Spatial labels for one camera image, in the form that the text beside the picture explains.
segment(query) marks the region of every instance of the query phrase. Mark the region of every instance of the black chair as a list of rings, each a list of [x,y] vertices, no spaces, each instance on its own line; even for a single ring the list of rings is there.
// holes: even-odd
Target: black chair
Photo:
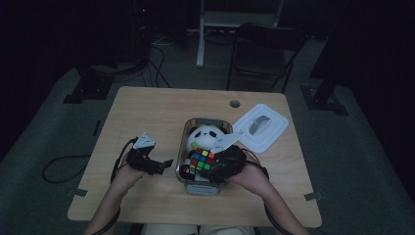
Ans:
[[[243,23],[235,30],[226,90],[234,74],[275,80],[286,77],[284,93],[293,69],[294,58],[306,41],[306,35],[294,28]]]

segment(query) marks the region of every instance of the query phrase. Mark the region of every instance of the colorful puzzle cube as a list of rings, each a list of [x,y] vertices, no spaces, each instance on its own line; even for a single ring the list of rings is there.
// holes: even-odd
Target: colorful puzzle cube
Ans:
[[[201,170],[209,170],[214,163],[214,154],[203,149],[196,149],[190,160],[190,173],[198,176]]]

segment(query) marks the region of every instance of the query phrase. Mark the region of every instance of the person's right hand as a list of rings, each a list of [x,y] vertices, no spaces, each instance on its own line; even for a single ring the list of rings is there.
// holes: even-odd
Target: person's right hand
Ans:
[[[250,152],[244,152],[247,155],[247,161],[258,164]],[[245,164],[239,174],[228,178],[227,181],[239,184],[261,198],[275,190],[262,170],[253,164]]]

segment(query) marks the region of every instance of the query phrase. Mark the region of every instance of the light wood tabletop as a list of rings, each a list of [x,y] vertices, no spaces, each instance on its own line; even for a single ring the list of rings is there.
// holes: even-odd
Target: light wood tabletop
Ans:
[[[231,101],[239,101],[241,106],[232,108]],[[73,197],[69,219],[92,218],[110,186],[113,166],[123,146],[145,131],[157,143],[150,158],[158,162],[174,159],[174,163],[163,175],[146,175],[129,190],[118,221],[271,226],[262,200],[239,185],[226,184],[217,196],[188,194],[175,174],[188,119],[219,118],[233,124],[257,104],[267,105],[289,121],[280,138],[257,157],[299,221],[305,227],[320,226],[316,201],[304,197],[313,189],[283,94],[144,87],[119,89],[78,186],[87,194]]]

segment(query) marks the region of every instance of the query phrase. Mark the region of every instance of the transparent storage box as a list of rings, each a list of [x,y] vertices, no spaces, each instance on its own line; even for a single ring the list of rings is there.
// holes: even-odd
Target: transparent storage box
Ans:
[[[182,182],[186,188],[186,191],[190,194],[201,194],[201,195],[217,195],[220,190],[222,183],[213,183],[208,181],[200,180],[189,180],[185,179],[180,175],[180,167],[184,165],[186,159],[189,157],[189,151],[187,150],[187,140],[190,135],[190,131],[201,125],[214,125],[222,130],[225,130],[225,134],[232,133],[232,125],[224,120],[215,118],[192,118],[186,121],[182,140],[180,144],[179,155],[177,158],[176,176],[177,179]]]

